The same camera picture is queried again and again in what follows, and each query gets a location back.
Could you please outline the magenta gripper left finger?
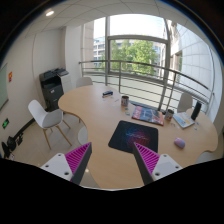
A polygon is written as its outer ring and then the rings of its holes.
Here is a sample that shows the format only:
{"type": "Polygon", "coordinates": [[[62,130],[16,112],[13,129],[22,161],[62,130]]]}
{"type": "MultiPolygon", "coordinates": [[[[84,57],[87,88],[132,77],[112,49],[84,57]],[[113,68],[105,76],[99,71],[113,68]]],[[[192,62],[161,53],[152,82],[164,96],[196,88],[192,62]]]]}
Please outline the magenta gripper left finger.
{"type": "Polygon", "coordinates": [[[57,153],[41,168],[79,185],[92,154],[92,144],[86,143],[67,154],[57,153]]]}

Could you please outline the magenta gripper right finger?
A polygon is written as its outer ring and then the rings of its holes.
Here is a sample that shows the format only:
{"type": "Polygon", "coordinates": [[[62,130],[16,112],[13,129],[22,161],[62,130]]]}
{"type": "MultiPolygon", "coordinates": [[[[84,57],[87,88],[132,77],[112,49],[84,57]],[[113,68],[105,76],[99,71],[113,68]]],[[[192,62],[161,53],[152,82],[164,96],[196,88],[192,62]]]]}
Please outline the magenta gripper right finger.
{"type": "Polygon", "coordinates": [[[138,143],[133,146],[133,154],[145,185],[182,169],[168,154],[159,155],[138,143]]]}

